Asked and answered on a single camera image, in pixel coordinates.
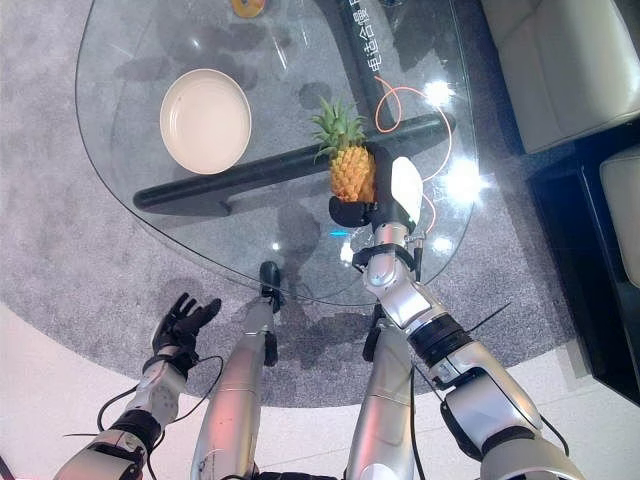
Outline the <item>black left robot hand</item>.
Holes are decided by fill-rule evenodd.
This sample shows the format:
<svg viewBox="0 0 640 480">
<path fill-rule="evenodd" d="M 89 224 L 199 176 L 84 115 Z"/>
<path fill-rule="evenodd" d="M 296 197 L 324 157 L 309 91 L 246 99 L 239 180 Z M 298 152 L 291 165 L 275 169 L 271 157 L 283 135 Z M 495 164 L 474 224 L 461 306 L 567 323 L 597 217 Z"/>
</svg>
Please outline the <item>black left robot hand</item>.
<svg viewBox="0 0 640 480">
<path fill-rule="evenodd" d="M 152 339 L 154 361 L 166 361 L 185 379 L 199 362 L 197 336 L 220 311 L 222 301 L 213 299 L 205 305 L 183 293 L 159 322 Z"/>
</svg>

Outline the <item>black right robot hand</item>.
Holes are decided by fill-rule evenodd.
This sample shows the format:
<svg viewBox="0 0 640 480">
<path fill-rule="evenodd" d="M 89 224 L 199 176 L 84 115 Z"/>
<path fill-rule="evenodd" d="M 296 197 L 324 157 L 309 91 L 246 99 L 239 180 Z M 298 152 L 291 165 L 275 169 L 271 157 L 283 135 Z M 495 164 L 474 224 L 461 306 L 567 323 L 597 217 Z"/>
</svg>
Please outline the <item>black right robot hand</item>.
<svg viewBox="0 0 640 480">
<path fill-rule="evenodd" d="M 339 192 L 329 200 L 329 215 L 344 227 L 370 225 L 375 231 L 385 224 L 398 223 L 413 232 L 419 223 L 423 182 L 413 162 L 407 157 L 393 160 L 371 158 L 366 171 L 351 183 L 340 173 Z"/>
</svg>

